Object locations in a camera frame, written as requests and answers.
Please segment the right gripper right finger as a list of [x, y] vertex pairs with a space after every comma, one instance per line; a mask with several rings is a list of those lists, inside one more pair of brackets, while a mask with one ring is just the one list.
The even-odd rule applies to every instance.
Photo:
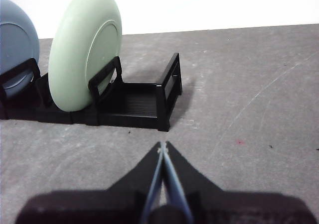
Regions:
[[170, 142], [166, 148], [196, 224], [313, 223], [313, 214], [301, 199], [280, 193], [222, 190]]

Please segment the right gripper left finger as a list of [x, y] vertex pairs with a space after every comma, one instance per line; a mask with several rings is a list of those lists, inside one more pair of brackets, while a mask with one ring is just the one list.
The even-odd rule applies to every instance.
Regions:
[[157, 142], [141, 161], [107, 189], [58, 190], [30, 198], [18, 224], [137, 224], [152, 200], [160, 158]]

